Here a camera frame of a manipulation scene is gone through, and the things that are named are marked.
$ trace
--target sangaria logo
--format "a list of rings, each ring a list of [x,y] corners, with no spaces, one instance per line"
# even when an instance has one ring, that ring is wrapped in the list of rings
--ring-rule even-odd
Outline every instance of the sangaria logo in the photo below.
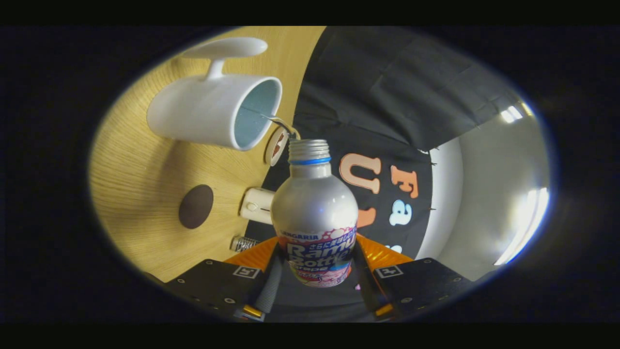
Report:
[[[286,235],[287,237],[296,238],[299,240],[319,240],[321,237],[317,235],[301,235],[301,234],[291,234],[287,232],[282,232],[282,235]]]

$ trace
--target metal spring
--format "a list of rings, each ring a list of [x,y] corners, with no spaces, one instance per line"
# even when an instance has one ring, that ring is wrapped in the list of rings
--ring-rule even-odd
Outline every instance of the metal spring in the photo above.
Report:
[[[248,248],[254,247],[257,243],[259,243],[259,241],[253,238],[236,235],[231,240],[230,249],[235,252],[243,252]]]

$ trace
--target wooden table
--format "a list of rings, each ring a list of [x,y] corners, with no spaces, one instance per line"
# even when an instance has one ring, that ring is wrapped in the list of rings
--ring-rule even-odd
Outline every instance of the wooden table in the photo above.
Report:
[[[219,35],[257,37],[269,44],[250,58],[230,58],[224,73],[280,78],[283,95],[278,117],[293,121],[301,81],[324,27],[243,27]],[[139,269],[164,282],[205,258],[225,260],[233,236],[243,235],[239,216],[248,188],[261,186],[269,166],[263,155],[275,130],[248,152],[175,141],[153,134],[146,110],[166,85],[204,74],[208,60],[180,54],[144,75],[110,108],[95,138],[89,164],[92,200],[104,229],[117,248]],[[179,204],[199,184],[213,190],[213,208],[196,229],[179,221]]]

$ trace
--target white mug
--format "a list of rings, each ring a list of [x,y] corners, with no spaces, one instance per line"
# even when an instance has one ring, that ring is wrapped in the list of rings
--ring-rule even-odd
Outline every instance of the white mug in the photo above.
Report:
[[[223,75],[224,60],[264,52],[257,38],[229,38],[185,52],[185,58],[210,58],[206,76],[190,76],[163,88],[147,111],[157,135],[246,151],[265,136],[282,97],[282,83],[272,76]]]

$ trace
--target silver bottle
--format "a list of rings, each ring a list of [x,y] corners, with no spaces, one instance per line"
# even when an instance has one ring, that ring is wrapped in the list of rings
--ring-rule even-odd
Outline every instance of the silver bottle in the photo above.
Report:
[[[358,207],[332,175],[325,140],[290,140],[291,176],[276,191],[271,215],[280,247],[298,280],[326,288],[351,270]]]

